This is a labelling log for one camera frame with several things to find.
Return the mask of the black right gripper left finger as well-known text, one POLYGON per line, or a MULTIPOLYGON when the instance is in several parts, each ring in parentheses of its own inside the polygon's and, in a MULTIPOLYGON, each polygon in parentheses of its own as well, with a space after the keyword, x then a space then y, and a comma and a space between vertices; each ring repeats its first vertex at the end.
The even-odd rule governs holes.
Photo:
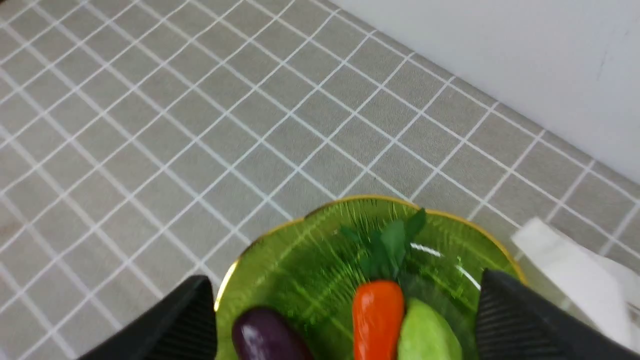
POLYGON ((80 359, 214 360, 217 350, 213 286, 192 275, 80 359))

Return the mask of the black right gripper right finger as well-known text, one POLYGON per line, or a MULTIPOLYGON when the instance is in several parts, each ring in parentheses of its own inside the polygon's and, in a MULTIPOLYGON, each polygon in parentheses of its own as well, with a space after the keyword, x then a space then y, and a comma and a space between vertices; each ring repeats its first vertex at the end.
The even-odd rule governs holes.
POLYGON ((481 360, 639 358, 516 278, 489 268, 482 274, 474 338, 481 360))

